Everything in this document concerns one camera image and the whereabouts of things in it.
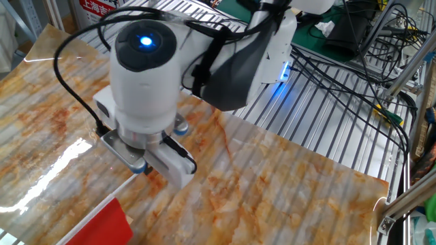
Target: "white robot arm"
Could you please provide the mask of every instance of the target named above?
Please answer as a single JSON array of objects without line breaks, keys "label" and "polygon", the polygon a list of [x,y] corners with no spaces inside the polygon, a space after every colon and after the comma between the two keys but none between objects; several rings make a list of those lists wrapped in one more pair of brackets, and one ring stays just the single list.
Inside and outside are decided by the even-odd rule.
[{"label": "white robot arm", "polygon": [[[333,1],[321,1],[324,4],[317,10],[325,12]],[[247,29],[269,18],[275,4],[261,1]],[[183,188],[197,165],[170,137],[172,131],[187,131],[186,121],[176,113],[181,82],[220,110],[241,108],[261,82],[286,79],[283,71],[295,29],[296,18],[290,10],[231,44],[225,38],[230,30],[225,28],[222,36],[209,37],[175,22],[131,23],[113,44],[110,86],[94,96],[100,117],[112,129],[102,141],[133,172],[143,172],[148,163]]]}]

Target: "glossy plastic sheet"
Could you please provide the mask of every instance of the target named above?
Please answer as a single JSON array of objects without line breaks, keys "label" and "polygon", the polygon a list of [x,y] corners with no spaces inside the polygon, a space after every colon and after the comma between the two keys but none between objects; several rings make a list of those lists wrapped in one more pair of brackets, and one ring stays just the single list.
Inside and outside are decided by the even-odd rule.
[{"label": "glossy plastic sheet", "polygon": [[[47,26],[0,82],[0,228],[27,244],[56,243],[132,175],[55,78],[52,56],[66,36]],[[91,105],[109,83],[108,57],[82,41],[60,65]],[[198,171],[181,191],[154,171],[117,194],[132,244],[376,243],[387,182],[196,98],[182,94],[178,106],[190,123],[178,140]]]}]

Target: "red sign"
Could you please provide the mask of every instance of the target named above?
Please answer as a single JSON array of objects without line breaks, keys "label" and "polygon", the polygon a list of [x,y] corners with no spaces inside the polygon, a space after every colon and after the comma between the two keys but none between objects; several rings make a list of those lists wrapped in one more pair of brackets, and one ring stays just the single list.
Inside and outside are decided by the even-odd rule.
[{"label": "red sign", "polygon": [[115,9],[115,7],[109,6],[98,0],[79,0],[79,3],[84,10],[100,17]]}]

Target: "red object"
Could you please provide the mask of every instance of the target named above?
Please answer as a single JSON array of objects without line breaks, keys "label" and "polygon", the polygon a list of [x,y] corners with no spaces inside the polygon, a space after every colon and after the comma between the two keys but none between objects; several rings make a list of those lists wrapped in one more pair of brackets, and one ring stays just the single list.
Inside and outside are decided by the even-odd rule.
[{"label": "red object", "polygon": [[113,199],[67,244],[126,244],[133,235],[120,203]]},{"label": "red object", "polygon": [[102,3],[98,0],[79,0],[82,8],[90,13],[97,14],[102,17],[107,14],[110,10],[114,10],[115,7]]}]

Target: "metal pole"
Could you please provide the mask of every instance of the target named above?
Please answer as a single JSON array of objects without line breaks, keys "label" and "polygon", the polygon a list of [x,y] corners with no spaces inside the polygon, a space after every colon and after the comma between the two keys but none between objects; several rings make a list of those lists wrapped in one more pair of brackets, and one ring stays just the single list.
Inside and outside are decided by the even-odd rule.
[{"label": "metal pole", "polygon": [[373,28],[369,32],[368,37],[365,39],[363,45],[361,45],[361,51],[363,55],[365,55],[368,52],[374,40],[378,37],[379,32],[382,30],[382,27],[384,27],[388,22],[391,13],[394,11],[394,7],[391,7],[391,5],[394,3],[396,3],[395,0],[388,1],[388,4],[384,8],[380,17],[377,19],[377,22],[374,24]]},{"label": "metal pole", "polygon": [[379,232],[387,235],[393,223],[413,210],[423,201],[436,193],[436,169],[430,171],[425,177],[414,184],[409,190],[386,206],[379,226]]},{"label": "metal pole", "polygon": [[14,8],[9,4],[7,0],[0,0],[0,3],[5,6],[5,9],[14,17],[16,23],[21,27],[21,29],[26,33],[27,37],[29,37],[32,43],[36,42],[36,36],[32,33],[32,31],[27,27],[26,23],[22,20],[22,18],[16,13]]},{"label": "metal pole", "polygon": [[396,78],[390,88],[384,93],[386,99],[396,97],[403,87],[409,82],[410,78],[416,73],[422,60],[429,53],[436,49],[436,31],[433,31],[422,47],[415,53],[410,62],[406,65],[401,74]]}]

